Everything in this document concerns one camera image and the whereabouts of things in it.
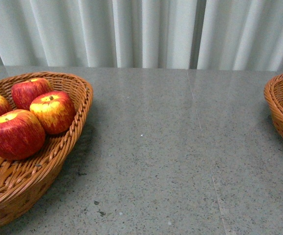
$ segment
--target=gray countertop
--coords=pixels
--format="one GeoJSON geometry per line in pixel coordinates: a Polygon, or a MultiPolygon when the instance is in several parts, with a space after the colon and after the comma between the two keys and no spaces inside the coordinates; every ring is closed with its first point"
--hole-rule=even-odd
{"type": "Polygon", "coordinates": [[[0,234],[283,235],[276,72],[0,67],[73,73],[94,101],[47,193],[0,234]]]}

